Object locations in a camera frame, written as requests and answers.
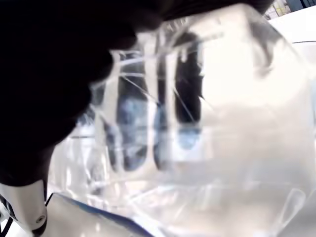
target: white plastic part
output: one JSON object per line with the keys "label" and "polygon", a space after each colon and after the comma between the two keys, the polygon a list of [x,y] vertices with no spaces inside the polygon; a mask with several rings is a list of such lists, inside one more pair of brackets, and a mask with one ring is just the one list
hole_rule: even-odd
{"label": "white plastic part", "polygon": [[22,187],[0,184],[0,194],[5,198],[6,209],[13,220],[26,231],[36,230],[46,221],[42,180]]}

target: transparent plastic packaging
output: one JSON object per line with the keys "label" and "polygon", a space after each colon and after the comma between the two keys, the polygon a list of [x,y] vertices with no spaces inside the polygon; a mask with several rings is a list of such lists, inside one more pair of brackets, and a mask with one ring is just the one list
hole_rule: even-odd
{"label": "transparent plastic packaging", "polygon": [[51,187],[154,236],[276,236],[315,185],[304,63],[243,4],[139,38],[56,148]]}

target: clear plastic bag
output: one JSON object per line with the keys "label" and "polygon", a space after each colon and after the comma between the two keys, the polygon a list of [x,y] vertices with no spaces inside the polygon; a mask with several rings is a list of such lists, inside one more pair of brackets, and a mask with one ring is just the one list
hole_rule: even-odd
{"label": "clear plastic bag", "polygon": [[114,58],[51,186],[161,236],[276,236],[315,185],[311,82],[291,45],[240,4]]}

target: metal screw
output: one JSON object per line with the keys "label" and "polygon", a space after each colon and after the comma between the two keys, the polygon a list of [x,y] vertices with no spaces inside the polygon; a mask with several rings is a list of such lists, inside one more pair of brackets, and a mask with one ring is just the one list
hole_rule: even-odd
{"label": "metal screw", "polygon": [[44,219],[45,219],[45,216],[42,215],[42,216],[40,216],[40,217],[38,218],[38,220],[36,221],[36,223],[39,223],[39,222],[41,222],[41,221],[44,220]]}

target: white surface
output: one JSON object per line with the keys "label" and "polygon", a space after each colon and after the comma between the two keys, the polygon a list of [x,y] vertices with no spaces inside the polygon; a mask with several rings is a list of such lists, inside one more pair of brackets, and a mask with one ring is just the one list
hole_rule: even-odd
{"label": "white surface", "polygon": [[316,6],[296,11],[270,21],[290,42],[316,40]]}

